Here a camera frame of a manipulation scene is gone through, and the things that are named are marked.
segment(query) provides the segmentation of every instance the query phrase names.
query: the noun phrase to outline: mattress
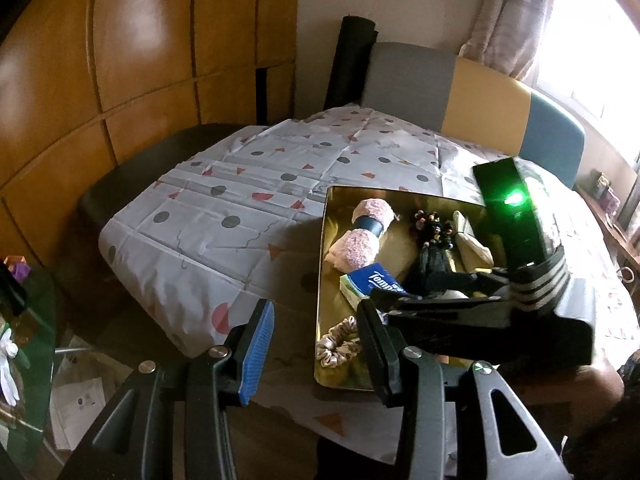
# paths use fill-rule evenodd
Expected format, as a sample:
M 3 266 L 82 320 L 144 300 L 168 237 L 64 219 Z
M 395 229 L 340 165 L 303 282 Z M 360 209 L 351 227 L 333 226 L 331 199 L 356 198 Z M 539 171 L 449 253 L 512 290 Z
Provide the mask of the mattress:
M 378 460 L 392 460 L 401 411 L 314 393 L 321 217 L 333 184 L 482 203 L 472 167 L 505 155 L 356 105 L 249 126 L 178 164 L 117 213 L 100 252 L 185 355 L 222 344 L 258 298 L 276 326 L 254 400 Z M 636 314 L 583 200 L 540 176 L 572 275 L 596 289 L 596 346 L 618 368 L 639 345 Z

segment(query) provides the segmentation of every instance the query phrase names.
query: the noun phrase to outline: metal tray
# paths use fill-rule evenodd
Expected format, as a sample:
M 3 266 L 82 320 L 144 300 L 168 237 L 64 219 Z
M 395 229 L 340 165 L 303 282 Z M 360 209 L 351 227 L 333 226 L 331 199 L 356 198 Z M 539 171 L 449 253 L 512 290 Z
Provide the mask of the metal tray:
M 370 187 L 331 186 L 327 191 L 322 219 L 322 238 L 318 289 L 318 313 L 316 317 L 316 341 L 328 330 L 340 323 L 345 317 L 353 316 L 354 310 L 340 293 L 339 280 L 342 273 L 324 262 L 329 247 L 345 231 L 351 229 L 351 215 L 360 200 L 383 198 L 400 215 L 398 221 L 389 226 L 381 238 L 381 249 L 376 261 L 396 277 L 398 282 L 406 275 L 409 266 L 417 257 L 417 248 L 411 238 L 409 228 L 414 223 L 414 214 L 418 209 L 438 211 L 440 219 L 451 219 L 455 210 L 465 215 L 474 229 L 478 240 L 489 247 L 497 266 L 504 264 L 504 251 L 500 239 L 490 232 L 490 223 L 485 218 L 484 206 L 463 202 L 441 196 L 377 189 Z M 460 255 L 451 251 L 455 270 L 464 271 Z M 315 364 L 316 382 L 329 388 L 343 390 L 371 391 L 369 371 L 360 354 L 347 363 L 335 368 L 322 368 Z

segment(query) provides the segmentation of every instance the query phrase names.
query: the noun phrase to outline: pink fuzzy towel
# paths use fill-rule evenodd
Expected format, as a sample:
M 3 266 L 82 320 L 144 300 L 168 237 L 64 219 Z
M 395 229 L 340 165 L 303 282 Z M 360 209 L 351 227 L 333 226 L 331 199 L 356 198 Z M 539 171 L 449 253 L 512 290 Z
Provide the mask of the pink fuzzy towel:
M 391 206 L 385 200 L 367 198 L 362 200 L 353 211 L 351 222 L 355 224 L 360 217 L 370 217 L 382 224 L 382 232 L 380 232 L 380 236 L 382 236 L 395 216 Z M 372 264 L 379 250 L 380 238 L 368 229 L 356 227 L 345 232 L 338 241 L 329 247 L 329 252 L 324 260 L 347 274 L 352 270 Z

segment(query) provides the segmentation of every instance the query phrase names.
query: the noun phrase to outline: green light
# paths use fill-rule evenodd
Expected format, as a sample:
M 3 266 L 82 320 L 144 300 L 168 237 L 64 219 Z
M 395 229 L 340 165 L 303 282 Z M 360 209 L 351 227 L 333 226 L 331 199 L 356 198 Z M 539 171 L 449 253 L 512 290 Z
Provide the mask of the green light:
M 512 207 L 522 205 L 524 204 L 524 201 L 525 201 L 524 193 L 521 192 L 519 189 L 515 191 L 511 191 L 510 195 L 504 199 L 505 205 L 510 205 Z

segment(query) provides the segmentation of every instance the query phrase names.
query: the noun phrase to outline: multicolored headboard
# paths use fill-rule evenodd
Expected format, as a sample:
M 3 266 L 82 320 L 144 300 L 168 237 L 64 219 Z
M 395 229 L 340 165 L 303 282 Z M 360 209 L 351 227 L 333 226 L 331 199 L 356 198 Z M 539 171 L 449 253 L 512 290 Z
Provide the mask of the multicolored headboard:
M 375 43 L 362 105 L 535 162 L 574 185 L 584 130 L 530 87 L 449 52 Z

